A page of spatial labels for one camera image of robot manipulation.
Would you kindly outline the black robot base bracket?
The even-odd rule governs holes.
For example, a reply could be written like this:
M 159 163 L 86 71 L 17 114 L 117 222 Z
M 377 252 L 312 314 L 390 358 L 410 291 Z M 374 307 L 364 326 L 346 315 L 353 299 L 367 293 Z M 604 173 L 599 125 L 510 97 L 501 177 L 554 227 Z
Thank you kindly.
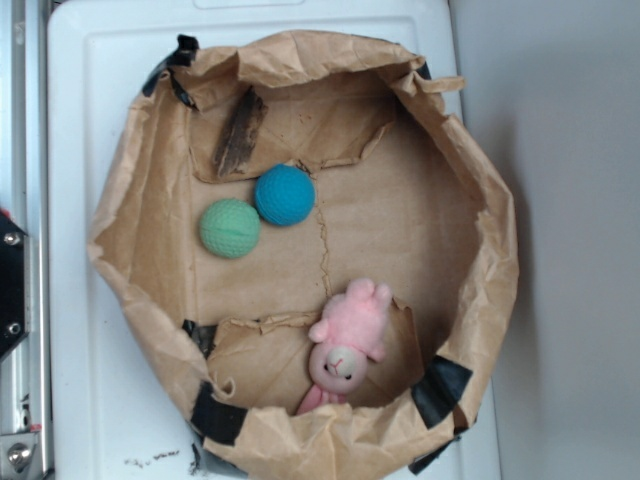
M 1 209 L 1 361 L 28 336 L 28 260 L 29 236 Z

